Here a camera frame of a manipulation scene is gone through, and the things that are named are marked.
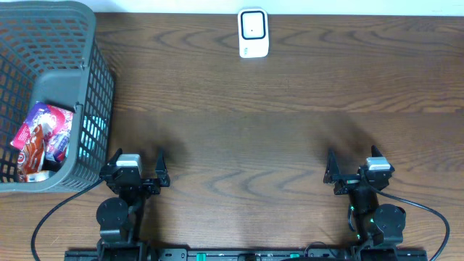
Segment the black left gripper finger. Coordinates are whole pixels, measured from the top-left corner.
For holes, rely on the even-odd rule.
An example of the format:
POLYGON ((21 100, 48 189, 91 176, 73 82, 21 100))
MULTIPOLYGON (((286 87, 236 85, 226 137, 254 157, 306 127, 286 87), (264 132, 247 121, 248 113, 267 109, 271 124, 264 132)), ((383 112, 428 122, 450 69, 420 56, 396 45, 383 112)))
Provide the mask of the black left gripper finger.
POLYGON ((155 173, 157 175, 157 178, 159 179, 166 179, 168 177, 167 167, 166 167, 165 158, 164 158, 164 152, 162 149, 160 149, 157 154, 155 173))
POLYGON ((117 151, 113 154, 113 156, 107 162, 107 165, 116 165, 119 156, 123 153, 121 148, 117 149, 117 151))

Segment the red purple snack packet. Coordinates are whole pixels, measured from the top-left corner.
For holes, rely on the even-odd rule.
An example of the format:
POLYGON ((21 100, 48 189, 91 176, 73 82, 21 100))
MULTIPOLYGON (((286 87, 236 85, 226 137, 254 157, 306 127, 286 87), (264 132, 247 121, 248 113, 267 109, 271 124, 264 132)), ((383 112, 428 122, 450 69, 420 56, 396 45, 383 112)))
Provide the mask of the red purple snack packet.
POLYGON ((54 162, 62 162, 67 156, 73 113, 66 109, 37 101, 25 118, 10 145, 22 150, 32 136, 33 130, 41 125, 45 141, 45 158, 54 162))

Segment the orange brown snack packet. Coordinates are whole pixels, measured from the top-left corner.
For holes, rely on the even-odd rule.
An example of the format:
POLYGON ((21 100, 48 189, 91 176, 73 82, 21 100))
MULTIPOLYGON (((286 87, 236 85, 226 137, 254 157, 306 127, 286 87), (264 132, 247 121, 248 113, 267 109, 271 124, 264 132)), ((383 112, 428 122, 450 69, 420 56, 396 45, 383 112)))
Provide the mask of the orange brown snack packet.
POLYGON ((17 159, 23 182, 28 182, 30 175, 37 174, 42 170, 45 147, 43 127, 42 125, 37 125, 17 159))

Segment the teal tissue pack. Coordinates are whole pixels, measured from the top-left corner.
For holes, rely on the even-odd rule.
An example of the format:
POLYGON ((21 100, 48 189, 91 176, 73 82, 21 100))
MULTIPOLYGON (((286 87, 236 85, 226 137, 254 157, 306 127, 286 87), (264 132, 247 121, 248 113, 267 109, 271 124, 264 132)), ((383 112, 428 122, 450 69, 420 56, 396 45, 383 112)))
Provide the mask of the teal tissue pack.
POLYGON ((85 116, 80 135, 79 157, 101 157, 106 130, 106 120, 97 116, 85 116))

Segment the small orange tissue pack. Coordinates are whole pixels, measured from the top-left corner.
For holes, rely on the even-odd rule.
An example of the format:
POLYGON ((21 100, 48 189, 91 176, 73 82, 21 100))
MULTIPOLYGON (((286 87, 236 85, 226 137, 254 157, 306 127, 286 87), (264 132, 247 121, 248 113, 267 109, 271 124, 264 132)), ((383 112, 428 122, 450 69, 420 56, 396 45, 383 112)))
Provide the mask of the small orange tissue pack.
POLYGON ((37 173, 27 174, 25 176, 25 181, 27 183, 37 183, 37 182, 45 181, 49 179, 50 177, 52 177, 53 175, 54 175, 53 171, 42 170, 37 173))

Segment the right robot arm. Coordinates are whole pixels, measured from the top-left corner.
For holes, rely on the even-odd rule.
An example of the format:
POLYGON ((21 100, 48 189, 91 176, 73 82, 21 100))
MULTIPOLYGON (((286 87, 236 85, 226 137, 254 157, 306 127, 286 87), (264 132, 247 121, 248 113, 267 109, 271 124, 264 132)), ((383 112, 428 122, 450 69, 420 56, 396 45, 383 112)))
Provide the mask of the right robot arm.
POLYGON ((396 245, 403 242, 405 211, 378 202, 378 193, 389 185, 393 172, 394 167, 376 146, 355 174, 343 174, 334 150, 328 151, 323 182, 334 185, 335 195, 349 196, 349 227, 359 236, 360 242, 350 247, 352 260, 399 259, 396 245))

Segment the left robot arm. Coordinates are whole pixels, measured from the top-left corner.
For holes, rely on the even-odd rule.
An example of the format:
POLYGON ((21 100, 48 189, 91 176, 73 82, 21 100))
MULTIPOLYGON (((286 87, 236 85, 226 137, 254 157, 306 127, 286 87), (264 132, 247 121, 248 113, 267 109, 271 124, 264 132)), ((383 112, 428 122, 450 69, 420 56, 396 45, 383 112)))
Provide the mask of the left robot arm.
POLYGON ((164 152, 157 154, 155 178, 142 178, 141 158, 118 149, 100 170, 99 177, 116 194, 102 202, 96 211, 100 225, 97 244, 98 261, 158 260, 159 254, 140 240, 146 200, 170 185, 164 152))

